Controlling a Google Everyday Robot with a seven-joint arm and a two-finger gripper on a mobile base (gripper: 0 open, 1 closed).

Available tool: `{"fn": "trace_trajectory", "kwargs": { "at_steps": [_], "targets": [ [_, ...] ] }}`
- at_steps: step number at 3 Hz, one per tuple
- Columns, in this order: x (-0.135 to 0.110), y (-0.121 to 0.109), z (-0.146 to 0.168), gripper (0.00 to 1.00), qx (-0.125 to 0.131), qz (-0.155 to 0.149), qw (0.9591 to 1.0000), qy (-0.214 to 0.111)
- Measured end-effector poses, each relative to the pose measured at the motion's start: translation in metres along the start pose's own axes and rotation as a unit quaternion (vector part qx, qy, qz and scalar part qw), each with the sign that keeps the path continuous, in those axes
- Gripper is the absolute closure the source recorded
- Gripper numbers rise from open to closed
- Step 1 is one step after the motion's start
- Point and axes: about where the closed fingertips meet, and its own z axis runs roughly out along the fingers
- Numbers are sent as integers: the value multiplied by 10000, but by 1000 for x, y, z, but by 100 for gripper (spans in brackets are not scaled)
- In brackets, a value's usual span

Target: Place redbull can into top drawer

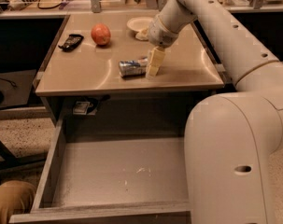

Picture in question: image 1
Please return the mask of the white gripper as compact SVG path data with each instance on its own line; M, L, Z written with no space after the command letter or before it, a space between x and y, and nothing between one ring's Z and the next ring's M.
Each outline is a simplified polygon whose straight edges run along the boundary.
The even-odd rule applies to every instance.
M140 41L149 41L154 46L148 52L146 77L156 77L165 57L165 49L173 45L178 38L177 29L169 16L158 14L149 24L149 28L137 32L135 38Z

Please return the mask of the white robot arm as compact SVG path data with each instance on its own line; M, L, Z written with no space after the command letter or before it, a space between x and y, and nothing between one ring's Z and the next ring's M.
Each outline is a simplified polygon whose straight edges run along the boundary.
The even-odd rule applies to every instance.
M168 0L149 26L148 76L192 21L235 90L205 98L186 123L191 224L275 224L268 166L283 147L283 63L218 0Z

